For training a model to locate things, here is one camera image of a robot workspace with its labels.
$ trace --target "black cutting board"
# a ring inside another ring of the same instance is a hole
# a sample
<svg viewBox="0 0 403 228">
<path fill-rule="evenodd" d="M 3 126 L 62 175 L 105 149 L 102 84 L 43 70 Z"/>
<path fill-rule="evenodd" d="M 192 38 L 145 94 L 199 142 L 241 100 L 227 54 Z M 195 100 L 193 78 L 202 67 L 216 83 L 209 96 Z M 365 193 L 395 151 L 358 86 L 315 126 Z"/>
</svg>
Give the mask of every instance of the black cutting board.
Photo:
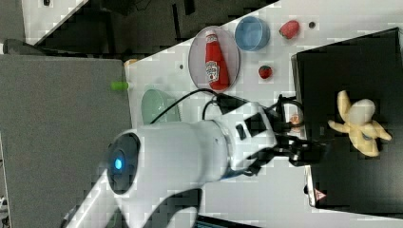
<svg viewBox="0 0 403 228">
<path fill-rule="evenodd" d="M 311 165 L 313 186 L 324 193 L 316 207 L 403 218 L 403 69 L 399 29 L 393 28 L 298 53 L 294 57 L 297 96 L 304 105 L 307 138 L 328 144 L 322 161 Z M 358 152 L 347 134 L 328 120 L 343 123 L 337 93 L 351 102 L 370 99 L 374 120 L 393 136 L 380 140 L 380 156 Z"/>
</svg>

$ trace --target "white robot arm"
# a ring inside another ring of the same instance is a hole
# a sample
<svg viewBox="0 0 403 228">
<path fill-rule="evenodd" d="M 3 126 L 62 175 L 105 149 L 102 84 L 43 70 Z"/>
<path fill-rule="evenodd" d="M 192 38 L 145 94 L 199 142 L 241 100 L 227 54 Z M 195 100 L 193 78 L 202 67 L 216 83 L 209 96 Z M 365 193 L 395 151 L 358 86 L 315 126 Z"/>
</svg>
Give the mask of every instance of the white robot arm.
<svg viewBox="0 0 403 228">
<path fill-rule="evenodd" d="M 245 102 L 215 120 L 127 130 L 109 146 L 107 169 L 67 227 L 104 228 L 119 208 L 130 228 L 162 228 L 152 216 L 163 201 L 243 174 L 260 151 L 277 145 L 258 103 Z"/>
</svg>

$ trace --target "gray panel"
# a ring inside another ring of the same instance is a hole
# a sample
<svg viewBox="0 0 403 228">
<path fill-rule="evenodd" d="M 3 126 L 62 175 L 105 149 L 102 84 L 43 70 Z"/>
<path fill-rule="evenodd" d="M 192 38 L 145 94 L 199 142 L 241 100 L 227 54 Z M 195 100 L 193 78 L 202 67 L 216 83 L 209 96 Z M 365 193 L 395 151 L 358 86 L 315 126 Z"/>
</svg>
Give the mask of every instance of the gray panel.
<svg viewBox="0 0 403 228">
<path fill-rule="evenodd" d="M 0 130 L 13 227 L 58 227 L 130 128 L 122 62 L 0 56 Z"/>
<path fill-rule="evenodd" d="M 21 0 L 0 1 L 0 43 L 5 39 L 24 41 L 24 19 Z"/>
</svg>

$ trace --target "blue light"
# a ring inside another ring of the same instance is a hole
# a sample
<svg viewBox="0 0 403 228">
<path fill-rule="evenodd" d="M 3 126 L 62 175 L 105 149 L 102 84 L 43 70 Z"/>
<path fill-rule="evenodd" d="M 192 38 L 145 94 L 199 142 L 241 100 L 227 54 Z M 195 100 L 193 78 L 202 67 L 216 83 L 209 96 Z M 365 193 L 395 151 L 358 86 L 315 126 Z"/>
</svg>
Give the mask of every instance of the blue light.
<svg viewBox="0 0 403 228">
<path fill-rule="evenodd" d="M 119 169 L 119 170 L 122 168 L 122 160 L 121 159 L 116 159 L 115 160 L 115 168 Z"/>
</svg>

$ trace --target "white tabletop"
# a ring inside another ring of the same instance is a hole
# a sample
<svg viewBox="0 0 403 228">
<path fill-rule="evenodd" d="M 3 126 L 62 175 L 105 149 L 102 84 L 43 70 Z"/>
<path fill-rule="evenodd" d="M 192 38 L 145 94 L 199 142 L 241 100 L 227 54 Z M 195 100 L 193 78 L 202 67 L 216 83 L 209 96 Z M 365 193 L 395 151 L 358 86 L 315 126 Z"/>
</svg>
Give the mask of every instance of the white tabletop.
<svg viewBox="0 0 403 228">
<path fill-rule="evenodd" d="M 22 0 L 26 43 L 35 45 L 61 26 L 88 0 Z"/>
<path fill-rule="evenodd" d="M 272 36 L 267 47 L 256 52 L 241 52 L 238 81 L 226 93 L 262 105 L 271 105 L 280 93 L 295 93 L 291 56 L 297 52 L 383 29 L 403 29 L 401 0 L 280 0 L 248 15 L 265 21 Z M 222 28 L 234 34 L 240 19 Z M 278 30 L 292 19 L 300 22 L 301 31 L 296 39 L 287 41 Z M 308 28 L 312 21 L 317 24 L 313 29 Z M 134 128 L 143 124 L 140 104 L 149 87 L 154 86 L 176 98 L 196 89 L 187 68 L 191 43 L 189 40 L 139 62 L 126 63 L 127 80 L 134 86 L 129 90 Z M 267 81 L 258 75 L 262 65 L 274 70 L 273 77 Z M 200 120 L 202 108 L 208 100 L 209 96 L 204 94 L 185 100 L 180 105 L 182 120 Z M 216 110 L 209 113 L 210 116 L 217 114 Z M 302 167 L 295 168 L 287 160 L 275 159 L 257 177 L 240 176 L 206 184 L 201 214 L 258 227 L 403 227 L 403 220 L 313 209 L 303 194 L 304 185 Z"/>
</svg>

